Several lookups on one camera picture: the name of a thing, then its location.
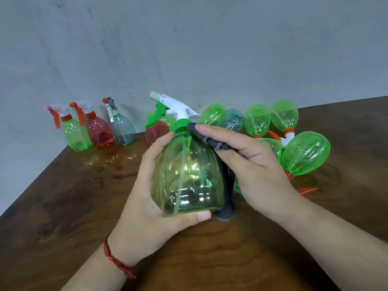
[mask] yellow-green spray bottle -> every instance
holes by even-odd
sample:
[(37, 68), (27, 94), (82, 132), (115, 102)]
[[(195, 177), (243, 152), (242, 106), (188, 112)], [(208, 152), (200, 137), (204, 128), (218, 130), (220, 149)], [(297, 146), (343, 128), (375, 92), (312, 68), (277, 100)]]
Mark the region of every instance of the yellow-green spray bottle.
[(182, 102), (165, 94), (151, 92), (156, 111), (146, 128), (165, 115), (173, 115), (175, 137), (158, 159), (153, 188), (159, 193), (156, 203), (164, 216), (192, 211), (216, 211), (224, 207), (224, 180), (211, 146), (187, 130), (190, 119), (200, 115)]

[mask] wooden table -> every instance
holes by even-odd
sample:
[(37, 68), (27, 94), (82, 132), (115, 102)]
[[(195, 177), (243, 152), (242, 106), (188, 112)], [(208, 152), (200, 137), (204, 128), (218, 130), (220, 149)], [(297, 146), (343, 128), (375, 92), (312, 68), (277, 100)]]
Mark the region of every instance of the wooden table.
[[(300, 109), (297, 132), (325, 135), (332, 151), (297, 177), (307, 196), (388, 241), (388, 97)], [(0, 289), (59, 290), (114, 227), (135, 181), (144, 135), (130, 147), (69, 147), (0, 218)], [(335, 290), (282, 228), (235, 195), (229, 223), (210, 220), (176, 235), (135, 283), (137, 290)]]

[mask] right hand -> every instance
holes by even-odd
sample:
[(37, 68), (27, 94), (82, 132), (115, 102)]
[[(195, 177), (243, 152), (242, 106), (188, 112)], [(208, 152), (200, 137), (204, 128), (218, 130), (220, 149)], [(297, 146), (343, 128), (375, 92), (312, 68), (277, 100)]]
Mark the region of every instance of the right hand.
[(235, 150), (218, 150), (217, 154), (234, 171), (245, 200), (268, 218), (303, 198), (290, 184), (282, 166), (264, 141), (234, 131), (197, 124), (196, 130)]

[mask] left hand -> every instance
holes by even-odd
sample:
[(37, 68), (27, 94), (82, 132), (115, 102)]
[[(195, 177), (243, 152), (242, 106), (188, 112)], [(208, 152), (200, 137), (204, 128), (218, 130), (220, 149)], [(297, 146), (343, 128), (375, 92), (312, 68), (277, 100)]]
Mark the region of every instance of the left hand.
[(112, 255), (127, 266), (133, 266), (153, 254), (181, 230), (211, 218), (210, 211), (165, 218), (151, 198), (156, 159), (173, 137), (173, 132), (160, 137), (143, 154), (135, 184), (108, 238)]

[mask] hand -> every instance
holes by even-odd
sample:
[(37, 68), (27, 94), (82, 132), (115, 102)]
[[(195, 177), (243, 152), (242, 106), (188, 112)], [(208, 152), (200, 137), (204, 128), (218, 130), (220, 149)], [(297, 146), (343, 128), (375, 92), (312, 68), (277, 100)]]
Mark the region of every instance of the hand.
[(133, 189), (116, 227), (109, 236), (108, 244), (112, 255), (128, 266), (135, 265), (153, 254), (181, 230), (211, 218), (210, 211), (164, 218), (151, 198), (156, 159), (173, 137), (172, 132), (160, 137), (143, 154)]
[(197, 124), (196, 129), (236, 150), (219, 150), (217, 154), (234, 171), (242, 195), (255, 210), (272, 218), (291, 201), (302, 198), (266, 142), (206, 124)]

